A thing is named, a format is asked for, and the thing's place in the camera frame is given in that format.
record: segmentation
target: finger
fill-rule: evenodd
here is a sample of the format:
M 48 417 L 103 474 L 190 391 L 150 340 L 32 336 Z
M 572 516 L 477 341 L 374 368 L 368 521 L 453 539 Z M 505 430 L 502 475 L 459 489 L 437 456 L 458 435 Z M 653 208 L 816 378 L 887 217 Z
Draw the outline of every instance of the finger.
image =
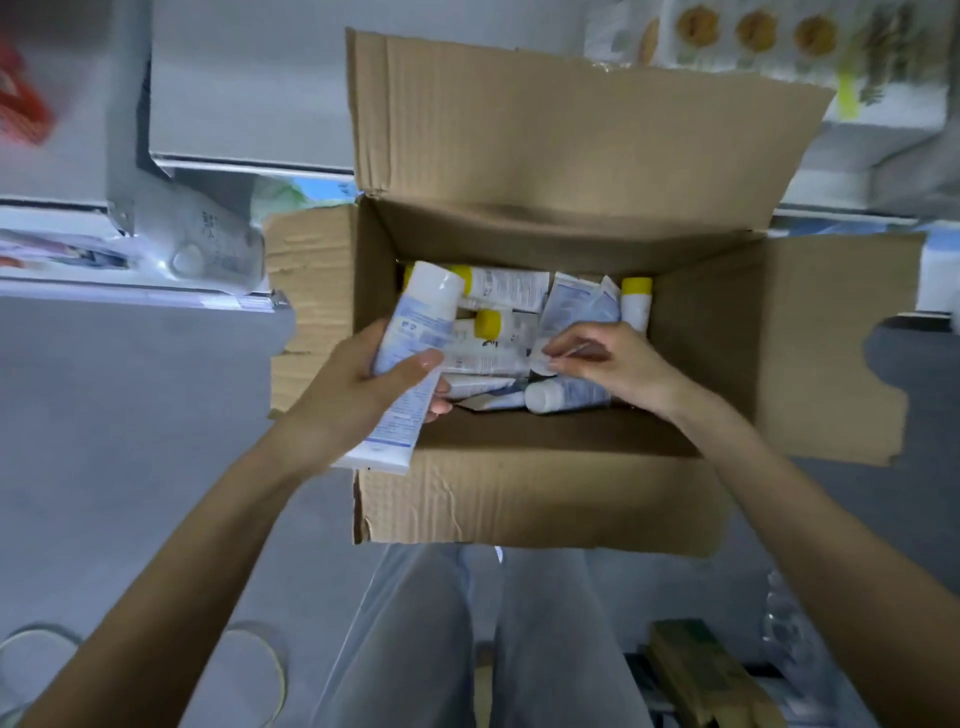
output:
M 423 378 L 440 366 L 444 353 L 439 349 L 427 349 L 409 356 L 386 374 L 375 376 L 369 387 L 381 402 L 389 406 L 400 395 L 413 386 L 420 384 Z
M 566 331 L 557 334 L 543 347 L 543 353 L 547 356 L 563 356 L 584 342 L 596 342 L 609 349 L 615 331 L 615 328 L 611 327 L 615 326 L 616 324 L 596 324 L 594 322 L 574 324 Z
M 547 362 L 552 372 L 568 376 L 578 376 L 581 379 L 594 379 L 598 363 L 589 359 L 580 359 L 576 356 L 558 356 Z
M 434 397 L 430 401 L 430 411 L 437 415 L 445 415 L 453 409 L 453 403 L 448 400 L 442 400 L 439 397 Z
M 348 339 L 352 349 L 350 365 L 356 369 L 359 376 L 370 376 L 376 350 L 380 348 L 388 323 L 390 322 L 387 319 L 377 319 Z

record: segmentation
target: hand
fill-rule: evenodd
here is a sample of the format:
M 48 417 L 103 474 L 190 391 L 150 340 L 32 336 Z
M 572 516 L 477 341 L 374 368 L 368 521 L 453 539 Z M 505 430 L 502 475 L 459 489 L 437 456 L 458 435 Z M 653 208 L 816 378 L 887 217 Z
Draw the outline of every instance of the hand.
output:
M 624 322 L 574 324 L 543 347 L 550 369 L 589 379 L 666 420 L 697 385 Z
M 322 472 L 359 445 L 400 395 L 443 362 L 442 352 L 429 349 L 404 359 L 384 375 L 371 377 L 370 367 L 386 327 L 385 319 L 376 321 L 337 344 L 297 403 L 277 420 L 267 439 L 282 468 L 303 479 Z M 449 389 L 441 379 L 437 393 Z M 432 422 L 452 408 L 435 394 L 425 421 Z

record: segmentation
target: floor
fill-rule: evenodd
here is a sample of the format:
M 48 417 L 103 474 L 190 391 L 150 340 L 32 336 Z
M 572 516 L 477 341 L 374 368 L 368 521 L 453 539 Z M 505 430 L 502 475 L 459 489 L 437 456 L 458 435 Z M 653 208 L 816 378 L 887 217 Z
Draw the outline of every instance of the floor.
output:
M 0 634 L 28 623 L 85 636 L 224 467 L 264 431 L 269 356 L 282 316 L 0 298 Z M 911 394 L 904 455 L 890 469 L 803 462 L 845 506 L 960 591 L 960 338 L 883 329 L 868 360 Z M 234 620 L 270 637 L 289 668 L 277 723 L 303 726 L 381 546 L 350 544 L 345 473 L 304 486 L 283 513 Z M 492 635 L 492 551 L 468 560 L 479 638 Z M 709 560 L 595 551 L 617 637 L 650 619 L 702 616 L 741 659 L 760 656 L 768 555 L 737 517 Z M 276 679 L 254 641 L 224 640 L 184 721 L 254 726 Z M 0 658 L 0 714 L 41 690 L 64 658 L 21 643 Z

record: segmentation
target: light gray pants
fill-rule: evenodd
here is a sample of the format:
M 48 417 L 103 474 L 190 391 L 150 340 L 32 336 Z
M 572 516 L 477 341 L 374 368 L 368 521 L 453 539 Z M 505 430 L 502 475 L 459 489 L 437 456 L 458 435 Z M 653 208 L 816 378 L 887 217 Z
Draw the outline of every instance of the light gray pants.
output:
M 491 726 L 651 728 L 584 552 L 504 550 Z M 314 728 L 472 728 L 468 579 L 457 545 L 389 546 Z

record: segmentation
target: open cardboard box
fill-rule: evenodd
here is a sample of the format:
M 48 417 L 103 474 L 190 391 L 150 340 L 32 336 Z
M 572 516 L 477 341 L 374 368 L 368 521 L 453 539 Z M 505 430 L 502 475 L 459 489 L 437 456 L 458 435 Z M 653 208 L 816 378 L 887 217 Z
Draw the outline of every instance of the open cardboard box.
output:
M 654 275 L 650 339 L 790 455 L 884 465 L 906 398 L 861 342 L 913 307 L 919 235 L 768 240 L 831 92 L 751 75 L 348 32 L 356 206 L 272 220 L 298 314 L 288 407 L 332 346 L 388 316 L 396 262 Z M 457 409 L 405 477 L 361 472 L 359 541 L 609 546 L 707 555 L 730 501 L 672 425 L 612 407 Z

